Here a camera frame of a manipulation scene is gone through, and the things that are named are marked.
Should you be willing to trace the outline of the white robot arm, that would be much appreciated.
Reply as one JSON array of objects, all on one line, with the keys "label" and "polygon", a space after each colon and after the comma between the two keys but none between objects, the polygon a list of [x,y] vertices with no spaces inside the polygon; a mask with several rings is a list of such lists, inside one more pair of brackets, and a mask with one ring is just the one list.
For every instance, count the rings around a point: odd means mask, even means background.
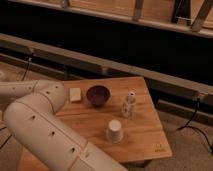
[{"label": "white robot arm", "polygon": [[67,100],[62,83],[50,80],[0,82],[3,111],[12,135],[51,171],[128,171],[56,117]]}]

